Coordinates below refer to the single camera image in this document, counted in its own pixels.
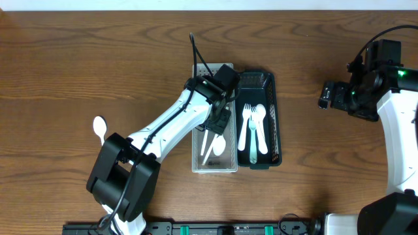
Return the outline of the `black plastic basket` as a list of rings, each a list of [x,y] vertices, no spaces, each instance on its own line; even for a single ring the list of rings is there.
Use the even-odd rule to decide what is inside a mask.
[[[262,154],[257,147],[257,163],[249,161],[249,147],[251,131],[246,131],[246,147],[237,151],[238,165],[254,170],[266,170],[271,166],[279,166],[282,162],[280,126],[278,120],[278,105],[276,98],[276,85],[274,75],[263,70],[246,70],[240,73],[239,95],[235,100],[236,133],[240,134],[244,105],[262,104],[266,109],[263,120],[265,140],[268,148],[267,154]]]

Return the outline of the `white fork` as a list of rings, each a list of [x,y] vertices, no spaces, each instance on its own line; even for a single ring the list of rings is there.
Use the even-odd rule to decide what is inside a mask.
[[[251,131],[250,147],[249,147],[249,161],[251,164],[257,163],[257,144],[256,144],[256,124],[251,117],[248,123]]]
[[[263,139],[263,141],[265,141],[265,134],[264,134],[264,131],[263,131],[263,129],[261,127],[261,124],[260,124],[260,122],[261,122],[260,121],[260,116],[259,116],[259,113],[258,113],[257,108],[255,106],[251,107],[251,114],[252,114],[253,120],[256,124],[257,134]]]
[[[247,130],[247,126],[248,126],[248,119],[250,118],[250,116],[251,116],[251,105],[246,103],[244,105],[244,108],[243,108],[243,111],[242,111],[243,122],[242,122],[240,135],[239,135],[239,138],[238,138],[238,150],[239,151],[243,151],[245,149],[246,130]]]

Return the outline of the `white spoon top horizontal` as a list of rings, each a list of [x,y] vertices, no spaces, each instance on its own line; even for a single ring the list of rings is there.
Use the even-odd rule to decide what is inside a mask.
[[[203,154],[205,152],[207,139],[208,139],[208,129],[206,129],[205,132],[204,132],[204,136],[203,136],[203,139],[202,139],[200,156],[203,156]]]

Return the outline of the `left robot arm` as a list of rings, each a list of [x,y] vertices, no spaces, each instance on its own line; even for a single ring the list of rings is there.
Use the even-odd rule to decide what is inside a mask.
[[[161,163],[191,130],[202,127],[222,135],[228,125],[240,77],[230,63],[213,75],[194,74],[178,100],[155,121],[127,138],[118,133],[101,138],[101,150],[86,189],[108,210],[97,232],[141,234],[142,212],[155,191]]]

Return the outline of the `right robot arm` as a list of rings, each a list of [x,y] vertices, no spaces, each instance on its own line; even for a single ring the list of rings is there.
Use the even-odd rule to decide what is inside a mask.
[[[358,214],[330,213],[322,234],[417,233],[417,70],[401,62],[401,43],[373,40],[349,63],[348,82],[325,82],[318,100],[355,118],[380,121],[387,153],[386,195]]]

